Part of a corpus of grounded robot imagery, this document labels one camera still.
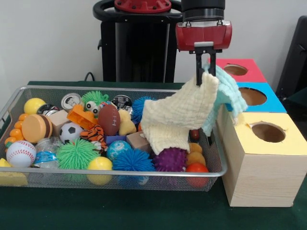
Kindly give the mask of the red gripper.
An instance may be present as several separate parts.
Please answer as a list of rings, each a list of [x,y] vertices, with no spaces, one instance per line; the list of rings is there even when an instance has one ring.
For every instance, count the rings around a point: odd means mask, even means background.
[[[215,50],[227,49],[232,38],[230,21],[193,21],[176,24],[177,48],[180,51],[193,51],[195,43],[210,43]],[[210,55],[208,72],[216,76],[216,51],[207,50]],[[196,85],[202,84],[202,54],[196,52]]]

